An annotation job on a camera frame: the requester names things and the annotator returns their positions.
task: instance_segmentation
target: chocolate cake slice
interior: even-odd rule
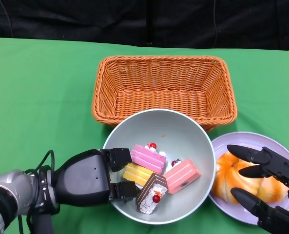
[[[168,187],[165,177],[152,173],[141,190],[141,193],[136,198],[138,211],[150,215],[167,190]]]

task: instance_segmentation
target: orange bread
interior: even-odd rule
[[[273,177],[246,178],[239,174],[239,170],[254,164],[239,160],[230,152],[223,154],[217,160],[217,169],[212,192],[219,198],[237,204],[231,194],[232,188],[242,188],[256,195],[264,202],[281,201],[287,195],[288,188]]]

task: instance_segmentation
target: red cherry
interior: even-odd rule
[[[159,203],[159,201],[160,201],[160,197],[157,196],[157,195],[154,195],[154,196],[153,196],[153,202]]]
[[[151,144],[150,144],[150,147],[153,147],[154,149],[156,149],[156,148],[157,148],[157,145],[156,145],[155,143],[151,143]]]

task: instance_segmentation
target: black cable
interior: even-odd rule
[[[22,216],[21,215],[18,215],[18,221],[19,221],[19,234],[24,234],[23,221],[22,221]]]
[[[153,8],[153,0],[146,0],[146,43],[148,46],[152,46],[154,40]]]
[[[51,154],[51,185],[52,187],[54,187],[53,173],[55,172],[55,153],[53,152],[53,150],[49,150],[46,153],[45,157],[43,157],[40,164],[35,168],[35,171],[38,171],[41,168],[41,166],[44,164],[44,162],[46,161],[46,159],[50,154]]]
[[[32,216],[32,213],[35,209],[35,206],[37,205],[37,201],[38,201],[38,197],[39,197],[39,192],[40,192],[40,189],[39,189],[39,174],[36,170],[34,169],[28,169],[25,171],[26,174],[29,174],[29,173],[32,173],[34,174],[35,176],[35,180],[36,180],[36,192],[34,194],[34,197],[33,197],[33,201],[31,203],[31,206],[27,212],[27,216],[26,216],[26,222],[27,222],[27,226],[29,228],[29,231],[30,233],[33,233],[33,224],[31,222],[31,216]]]
[[[13,30],[12,30],[12,24],[11,24],[11,21],[10,21],[9,15],[8,15],[8,12],[7,12],[6,8],[4,7],[4,5],[3,5],[3,3],[2,3],[2,0],[0,0],[0,5],[2,6],[3,11],[4,11],[4,13],[5,13],[6,16],[7,16],[7,20],[8,20],[8,24],[9,24],[9,28],[10,28],[11,37],[14,38],[14,36],[13,36]]]
[[[30,205],[30,209],[27,212],[27,216],[26,216],[26,223],[27,226],[29,228],[30,233],[33,233],[33,224],[31,222],[31,217],[32,217],[32,213],[35,209],[35,206],[37,205],[37,201],[39,198],[39,193],[40,193],[40,187],[39,187],[39,174],[38,174],[38,170],[41,168],[41,166],[44,164],[44,162],[46,161],[46,159],[48,158],[48,156],[51,154],[51,184],[54,187],[53,183],[54,183],[54,179],[53,179],[53,173],[55,171],[55,154],[53,152],[53,150],[49,150],[45,157],[42,159],[42,161],[40,162],[40,164],[35,168],[35,169],[28,169],[25,171],[26,174],[30,174],[32,173],[35,176],[35,181],[36,181],[36,192],[34,193],[34,197],[33,197],[33,201]],[[23,221],[22,221],[22,216],[19,215],[18,216],[18,220],[19,220],[19,233],[20,234],[24,234],[23,232]]]
[[[281,50],[281,30],[280,30],[280,18],[279,18],[279,13],[278,13],[278,5],[277,5],[277,0],[274,0],[274,14],[275,14],[275,19],[276,19],[276,29],[277,29],[277,42],[279,49]]]
[[[216,46],[216,42],[218,39],[218,31],[217,31],[217,25],[216,25],[216,0],[213,0],[213,25],[214,25],[215,36],[214,36],[212,48]]]

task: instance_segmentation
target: basket rim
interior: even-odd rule
[[[197,118],[192,118],[195,121],[197,121],[199,124],[207,124],[207,125],[221,125],[221,124],[228,124],[233,122],[236,117],[237,117],[237,107],[236,107],[236,103],[235,103],[235,96],[234,96],[234,91],[233,91],[233,87],[232,87],[232,83],[231,83],[231,77],[230,77],[230,72],[228,69],[228,66],[226,64],[226,62],[219,57],[216,56],[207,56],[207,55],[195,55],[195,56],[178,56],[178,55],[115,55],[115,56],[108,56],[105,57],[104,59],[101,60],[98,69],[97,69],[97,76],[96,76],[96,81],[95,81],[95,88],[94,88],[94,94],[93,94],[93,101],[92,101],[92,107],[91,107],[91,112],[92,115],[94,117],[94,119],[96,119],[98,122],[101,123],[106,123],[106,124],[119,124],[121,121],[123,121],[125,118],[127,118],[128,116],[125,117],[115,117],[115,116],[107,116],[104,115],[100,109],[99,109],[99,104],[98,104],[98,98],[100,96],[100,85],[103,81],[103,71],[102,71],[102,67],[105,66],[106,64],[108,64],[110,61],[113,60],[152,60],[152,59],[171,59],[171,60],[215,60],[218,63],[220,63],[220,65],[222,67],[224,67],[224,69],[227,71],[227,75],[225,78],[225,82],[227,84],[227,90],[228,90],[228,101],[230,103],[230,108],[231,110],[231,114],[227,115],[227,116],[222,116],[222,117],[197,117]]]

